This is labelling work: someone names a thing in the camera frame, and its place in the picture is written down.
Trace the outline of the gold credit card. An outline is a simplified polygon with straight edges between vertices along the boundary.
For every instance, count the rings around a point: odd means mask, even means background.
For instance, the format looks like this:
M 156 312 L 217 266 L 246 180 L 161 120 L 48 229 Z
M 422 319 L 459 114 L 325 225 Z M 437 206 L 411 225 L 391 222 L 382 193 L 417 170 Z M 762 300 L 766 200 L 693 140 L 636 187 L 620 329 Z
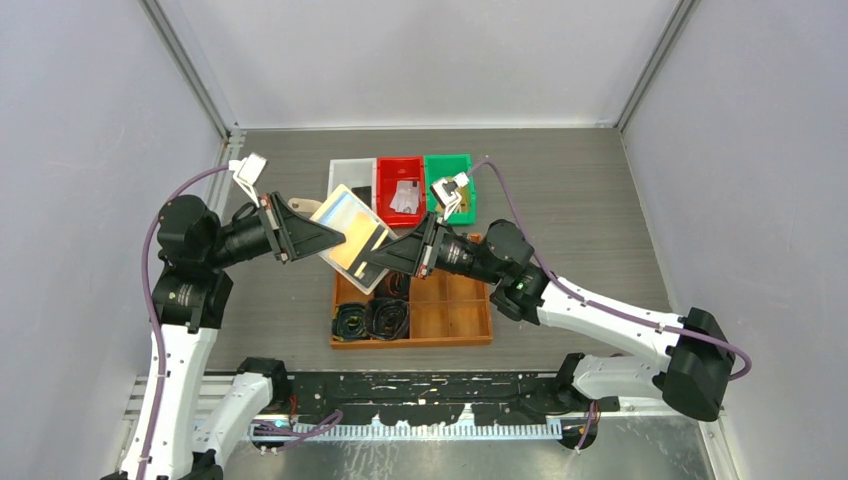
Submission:
M 388 234 L 388 229 L 366 213 L 356 213 L 345 228 L 346 241 L 328 253 L 328 259 L 358 281 L 365 280 L 365 254 Z

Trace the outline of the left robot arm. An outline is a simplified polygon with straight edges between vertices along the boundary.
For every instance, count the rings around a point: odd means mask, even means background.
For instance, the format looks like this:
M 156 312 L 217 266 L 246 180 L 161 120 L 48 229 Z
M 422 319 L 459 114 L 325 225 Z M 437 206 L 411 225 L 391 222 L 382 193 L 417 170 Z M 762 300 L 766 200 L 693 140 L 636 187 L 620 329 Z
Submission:
M 342 233 L 295 212 L 273 192 L 225 225 L 194 195 L 179 195 L 153 222 L 164 267 L 148 282 L 153 342 L 140 418 L 114 479 L 221 479 L 234 448 L 263 410 L 294 402 L 283 361 L 248 357 L 201 424 L 200 387 L 233 289 L 227 268 L 271 253 L 283 262 L 342 244 Z

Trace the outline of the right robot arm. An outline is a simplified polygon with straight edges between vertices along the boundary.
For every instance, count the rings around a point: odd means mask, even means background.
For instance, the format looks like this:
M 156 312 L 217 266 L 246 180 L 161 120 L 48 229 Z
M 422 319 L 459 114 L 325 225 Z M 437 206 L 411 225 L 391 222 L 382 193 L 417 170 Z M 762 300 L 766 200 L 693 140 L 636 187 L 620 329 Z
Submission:
M 555 396 L 577 411 L 607 397 L 653 398 L 691 419 L 712 422 L 722 409 L 741 353 L 711 313 L 640 308 L 585 290 L 533 261 L 534 248 L 513 222 L 490 224 L 481 240 L 432 214 L 411 232 L 367 254 L 381 267 L 424 278 L 435 270 L 493 286 L 490 302 L 507 318 L 561 328 L 615 347 L 619 356 L 566 356 Z

